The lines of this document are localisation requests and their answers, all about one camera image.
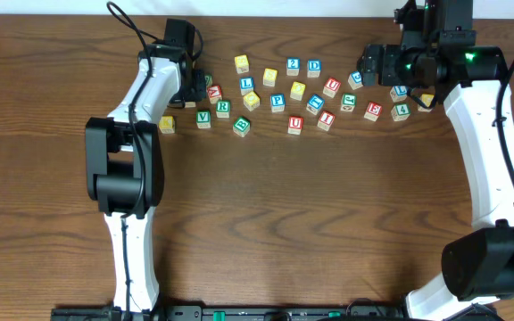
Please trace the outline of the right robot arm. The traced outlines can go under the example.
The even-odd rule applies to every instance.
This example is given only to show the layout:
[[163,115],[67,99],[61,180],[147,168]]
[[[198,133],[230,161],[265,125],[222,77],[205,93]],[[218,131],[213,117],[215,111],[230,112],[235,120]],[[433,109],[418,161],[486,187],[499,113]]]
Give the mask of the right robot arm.
[[472,200],[469,235],[444,247],[441,271],[409,292],[409,320],[495,318],[514,298],[514,62],[479,46],[470,1],[408,1],[394,13],[402,39],[369,44],[357,62],[366,86],[433,88],[460,144]]

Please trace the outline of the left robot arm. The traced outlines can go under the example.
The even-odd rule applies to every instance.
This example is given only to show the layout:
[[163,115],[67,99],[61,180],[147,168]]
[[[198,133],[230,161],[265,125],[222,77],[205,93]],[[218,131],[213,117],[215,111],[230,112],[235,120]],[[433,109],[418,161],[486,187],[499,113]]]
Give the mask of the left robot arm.
[[87,193],[111,236],[113,307],[123,320],[152,317],[158,300],[152,230],[164,188],[158,123],[170,104],[205,97],[203,73],[194,67],[197,56],[191,45],[148,45],[122,101],[86,124]]

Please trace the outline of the red E block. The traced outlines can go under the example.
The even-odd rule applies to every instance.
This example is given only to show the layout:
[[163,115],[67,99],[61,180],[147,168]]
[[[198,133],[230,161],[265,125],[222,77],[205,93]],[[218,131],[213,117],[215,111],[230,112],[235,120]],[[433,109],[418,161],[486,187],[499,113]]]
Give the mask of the red E block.
[[381,115],[382,110],[383,107],[380,104],[369,102],[364,114],[364,118],[371,121],[377,121]]

